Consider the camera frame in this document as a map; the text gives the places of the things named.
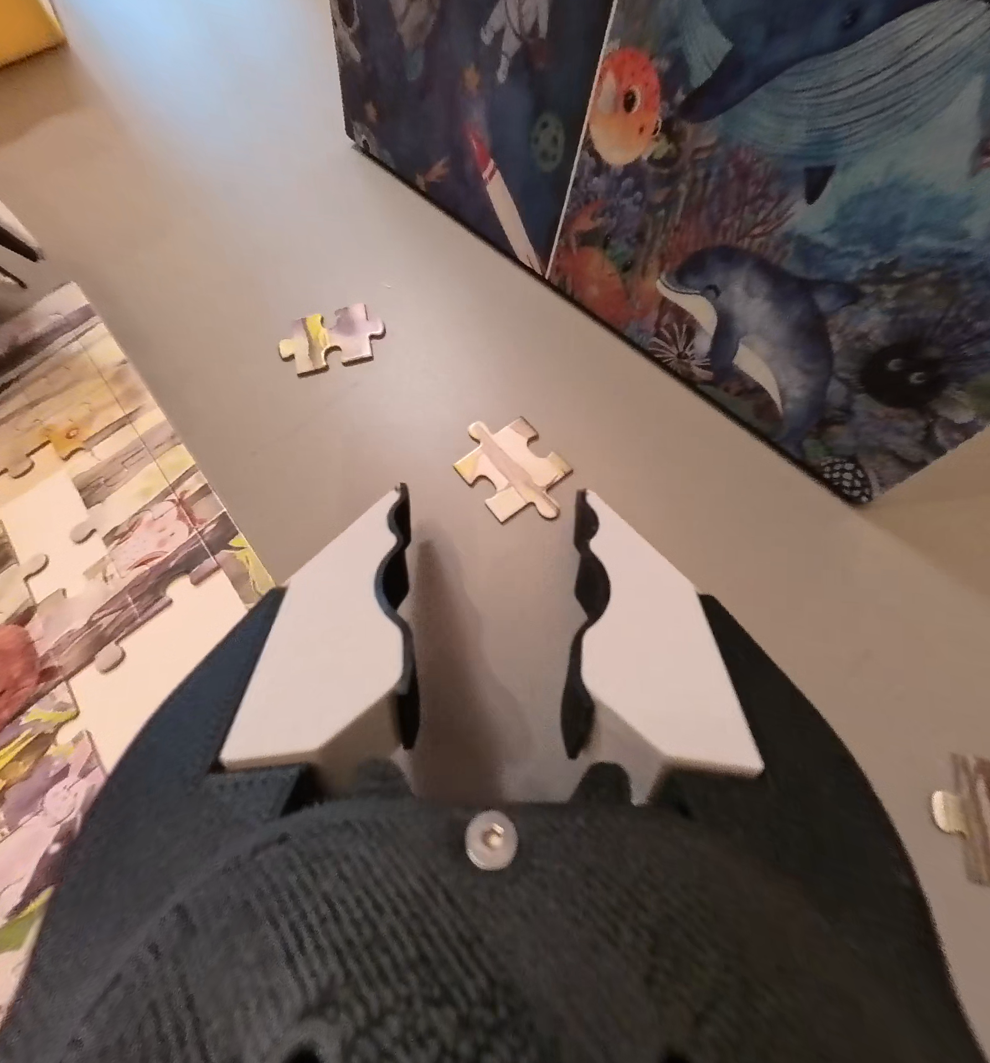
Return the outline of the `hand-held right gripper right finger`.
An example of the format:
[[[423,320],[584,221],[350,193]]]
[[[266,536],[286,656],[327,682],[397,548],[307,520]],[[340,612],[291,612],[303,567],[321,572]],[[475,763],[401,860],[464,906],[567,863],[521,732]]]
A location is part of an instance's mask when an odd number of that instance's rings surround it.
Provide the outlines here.
[[[674,770],[754,780],[764,757],[697,586],[592,490],[577,493],[563,746],[645,804]]]

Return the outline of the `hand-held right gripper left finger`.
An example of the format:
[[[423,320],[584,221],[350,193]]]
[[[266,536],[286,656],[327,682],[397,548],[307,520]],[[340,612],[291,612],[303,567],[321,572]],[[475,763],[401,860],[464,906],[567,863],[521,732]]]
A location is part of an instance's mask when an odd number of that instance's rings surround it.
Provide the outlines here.
[[[231,771],[311,767],[351,787],[409,750],[420,694],[409,623],[409,489],[377,499],[285,584],[220,752]]]

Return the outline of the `pale grey-banded puzzle piece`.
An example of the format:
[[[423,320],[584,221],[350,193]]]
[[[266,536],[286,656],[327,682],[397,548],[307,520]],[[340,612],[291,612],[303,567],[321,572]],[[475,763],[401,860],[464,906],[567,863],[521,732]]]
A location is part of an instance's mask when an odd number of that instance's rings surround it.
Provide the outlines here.
[[[525,418],[517,418],[497,432],[475,421],[467,433],[475,448],[453,468],[470,487],[479,479],[493,487],[486,506],[500,524],[508,523],[528,507],[547,521],[559,517],[560,506],[549,490],[568,478],[573,468],[558,453],[538,456],[532,452],[531,443],[539,438],[539,432]]]

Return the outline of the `illustrated jigsaw puzzle board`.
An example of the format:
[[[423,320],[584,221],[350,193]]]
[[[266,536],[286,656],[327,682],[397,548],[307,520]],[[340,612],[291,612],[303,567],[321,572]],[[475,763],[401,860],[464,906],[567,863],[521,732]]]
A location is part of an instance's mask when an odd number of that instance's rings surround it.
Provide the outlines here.
[[[91,423],[65,462],[58,418]],[[273,585],[75,284],[0,323],[0,985],[125,748]]]

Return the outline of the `yellow box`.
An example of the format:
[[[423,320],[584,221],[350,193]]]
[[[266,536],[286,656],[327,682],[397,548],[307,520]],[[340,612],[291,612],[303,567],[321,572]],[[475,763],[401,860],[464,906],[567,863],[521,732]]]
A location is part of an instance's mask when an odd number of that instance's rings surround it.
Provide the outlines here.
[[[66,41],[49,1],[0,1],[0,69]]]

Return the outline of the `yellow cream puzzle piece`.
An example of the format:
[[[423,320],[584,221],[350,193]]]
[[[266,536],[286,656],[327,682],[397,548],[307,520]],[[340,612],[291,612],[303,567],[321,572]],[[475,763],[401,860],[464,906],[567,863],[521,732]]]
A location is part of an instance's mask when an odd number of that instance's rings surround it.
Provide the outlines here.
[[[371,362],[373,343],[384,335],[384,322],[364,303],[353,303],[337,309],[331,319],[321,313],[296,319],[289,335],[279,340],[276,353],[303,378],[326,372],[331,352],[339,353],[343,367]]]

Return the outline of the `beige grey striped puzzle piece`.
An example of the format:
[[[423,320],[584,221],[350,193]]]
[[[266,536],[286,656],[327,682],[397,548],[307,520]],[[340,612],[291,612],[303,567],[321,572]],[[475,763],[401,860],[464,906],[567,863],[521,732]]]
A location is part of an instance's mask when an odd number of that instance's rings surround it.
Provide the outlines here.
[[[969,881],[990,887],[990,758],[954,752],[951,786],[932,793],[932,821],[959,838]]]

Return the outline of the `colourful illustrated puzzle box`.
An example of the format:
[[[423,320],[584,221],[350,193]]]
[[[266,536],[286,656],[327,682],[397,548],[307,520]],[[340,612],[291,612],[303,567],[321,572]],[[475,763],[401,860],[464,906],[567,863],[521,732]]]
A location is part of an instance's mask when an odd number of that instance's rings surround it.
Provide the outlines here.
[[[360,152],[832,493],[990,426],[990,1],[329,7]]]

